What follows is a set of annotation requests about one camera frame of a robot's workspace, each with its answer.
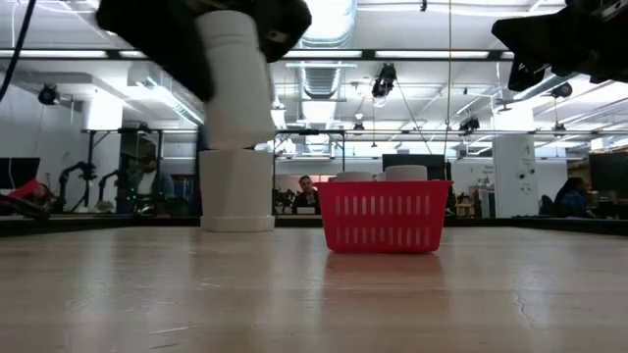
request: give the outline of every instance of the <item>security camera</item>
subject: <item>security camera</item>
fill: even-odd
[[[37,99],[39,100],[39,103],[46,105],[46,106],[55,106],[57,104],[59,104],[59,92],[57,91],[57,85],[56,84],[44,84],[43,88],[41,88],[41,91],[39,91],[39,95],[37,96]]]

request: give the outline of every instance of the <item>black pole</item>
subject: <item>black pole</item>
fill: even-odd
[[[94,136],[96,136],[96,131],[89,132],[89,148],[87,149],[87,165],[89,168],[93,166],[94,159]],[[85,176],[85,192],[83,193],[83,207],[89,207],[89,182],[91,181],[91,176]]]
[[[157,131],[157,135],[159,136],[159,138],[157,139],[157,158],[156,158],[157,159],[157,161],[156,161],[157,166],[155,167],[155,170],[156,170],[156,173],[155,173],[155,185],[157,185],[159,187],[159,185],[161,185],[159,183],[160,182],[159,176],[161,174],[161,152],[162,152],[162,145],[164,144],[164,131],[162,131],[162,130]],[[162,192],[161,192],[161,187],[158,188],[158,190],[160,190],[158,192],[158,195],[157,195],[157,197],[159,198],[159,197],[161,197],[163,195],[162,195]]]
[[[344,172],[344,141],[346,140],[346,134],[343,132],[340,133],[342,135],[342,171]]]
[[[275,153],[275,148],[277,145],[277,135],[275,134],[275,138],[273,138],[273,188],[271,189],[271,215],[275,215],[277,211],[275,210],[275,178],[277,177],[277,154]]]

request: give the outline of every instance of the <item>air duct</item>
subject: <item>air duct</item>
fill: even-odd
[[[353,33],[357,0],[306,0],[312,14],[312,26],[308,28],[299,47],[303,49],[341,49],[348,46]],[[337,102],[326,101],[339,98],[341,68],[299,69],[301,112],[308,123],[327,123],[334,119]],[[310,152],[324,152],[319,143],[309,147]]]

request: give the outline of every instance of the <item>seated person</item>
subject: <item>seated person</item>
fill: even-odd
[[[172,177],[159,171],[159,182],[157,179],[157,158],[149,154],[138,160],[139,171],[129,178],[129,187],[138,197],[149,195],[160,195],[165,199],[175,197],[175,185]]]
[[[581,177],[570,177],[553,201],[559,217],[595,218],[587,208],[587,186]]]
[[[312,185],[312,179],[309,176],[302,176],[298,180],[303,192],[296,195],[292,201],[292,213],[297,214],[301,207],[313,207],[316,215],[321,214],[321,206],[318,199],[318,191]]]

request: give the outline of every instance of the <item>red plastic basket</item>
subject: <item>red plastic basket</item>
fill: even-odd
[[[450,181],[317,183],[327,246],[336,252],[439,249]]]

